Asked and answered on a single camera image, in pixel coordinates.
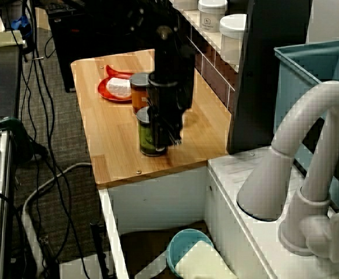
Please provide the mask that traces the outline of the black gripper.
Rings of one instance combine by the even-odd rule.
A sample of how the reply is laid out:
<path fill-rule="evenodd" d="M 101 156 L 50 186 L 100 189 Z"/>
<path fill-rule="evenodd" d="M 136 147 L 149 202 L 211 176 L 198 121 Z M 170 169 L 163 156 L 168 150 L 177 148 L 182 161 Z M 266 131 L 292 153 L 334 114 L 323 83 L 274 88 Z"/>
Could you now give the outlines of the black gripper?
<path fill-rule="evenodd" d="M 171 145 L 182 144 L 183 113 L 192 106 L 194 79 L 150 74 L 148 82 L 152 142 L 156 151 L 164 151 L 161 125 L 167 127 Z"/>

